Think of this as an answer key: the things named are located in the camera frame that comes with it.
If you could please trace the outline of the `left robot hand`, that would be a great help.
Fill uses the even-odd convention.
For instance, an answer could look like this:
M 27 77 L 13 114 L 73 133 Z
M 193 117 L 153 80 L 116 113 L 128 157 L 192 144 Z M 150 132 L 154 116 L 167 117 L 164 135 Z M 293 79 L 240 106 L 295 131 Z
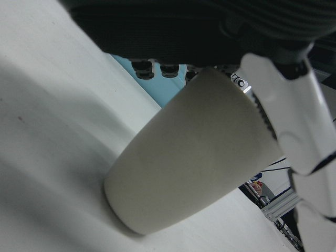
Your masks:
M 335 126 L 308 53 L 335 32 L 335 1 L 62 1 L 136 75 L 186 86 L 133 138 L 104 182 L 125 226 L 172 226 L 279 156 L 300 201 L 305 251 L 335 251 Z

